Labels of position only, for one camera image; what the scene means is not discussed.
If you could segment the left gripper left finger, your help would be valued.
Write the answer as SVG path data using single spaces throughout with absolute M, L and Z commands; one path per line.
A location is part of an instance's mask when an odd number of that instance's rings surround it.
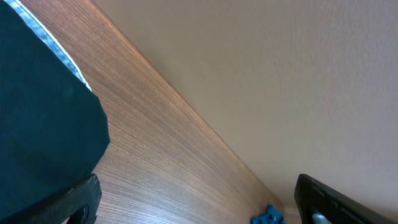
M 1 220 L 1 224 L 94 224 L 102 191 L 96 174 Z

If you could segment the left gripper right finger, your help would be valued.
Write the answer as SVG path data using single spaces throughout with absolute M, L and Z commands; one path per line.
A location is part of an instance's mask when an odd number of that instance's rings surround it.
M 396 224 L 307 174 L 300 174 L 294 192 L 302 223 Z

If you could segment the black shorts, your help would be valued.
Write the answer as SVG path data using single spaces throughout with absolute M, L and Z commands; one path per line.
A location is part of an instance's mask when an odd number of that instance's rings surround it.
M 110 142 L 99 98 L 1 2 L 1 217 L 91 174 Z

